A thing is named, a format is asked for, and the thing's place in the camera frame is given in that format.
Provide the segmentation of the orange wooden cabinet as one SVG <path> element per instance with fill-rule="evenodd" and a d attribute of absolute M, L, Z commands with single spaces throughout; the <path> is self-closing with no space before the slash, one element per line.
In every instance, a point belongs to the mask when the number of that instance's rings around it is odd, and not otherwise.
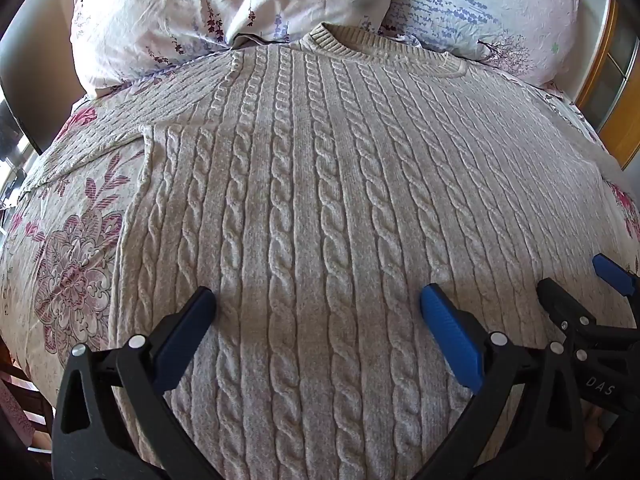
<path fill-rule="evenodd" d="M 617 0 L 582 0 L 560 87 L 597 139 L 627 167 L 639 153 L 639 35 Z"/>

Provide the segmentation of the white blue-floral pillow right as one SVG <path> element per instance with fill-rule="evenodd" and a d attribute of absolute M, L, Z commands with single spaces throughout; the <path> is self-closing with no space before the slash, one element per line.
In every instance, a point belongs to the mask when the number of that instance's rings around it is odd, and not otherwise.
<path fill-rule="evenodd" d="M 564 72 L 580 0 L 390 0 L 382 34 L 541 87 Z"/>

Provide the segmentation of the dark headboard panel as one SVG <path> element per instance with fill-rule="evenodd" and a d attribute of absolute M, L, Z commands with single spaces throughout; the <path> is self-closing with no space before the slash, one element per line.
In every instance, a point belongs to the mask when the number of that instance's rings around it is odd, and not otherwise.
<path fill-rule="evenodd" d="M 73 0 L 1 0 L 1 89 L 41 153 L 85 95 L 70 44 Z"/>

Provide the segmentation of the white floral pillow left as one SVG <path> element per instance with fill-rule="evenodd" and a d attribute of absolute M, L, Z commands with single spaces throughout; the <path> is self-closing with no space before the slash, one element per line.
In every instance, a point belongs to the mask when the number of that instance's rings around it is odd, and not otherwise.
<path fill-rule="evenodd" d="M 244 37 L 292 42 L 321 23 L 377 30 L 390 0 L 74 0 L 75 72 L 97 98 Z"/>

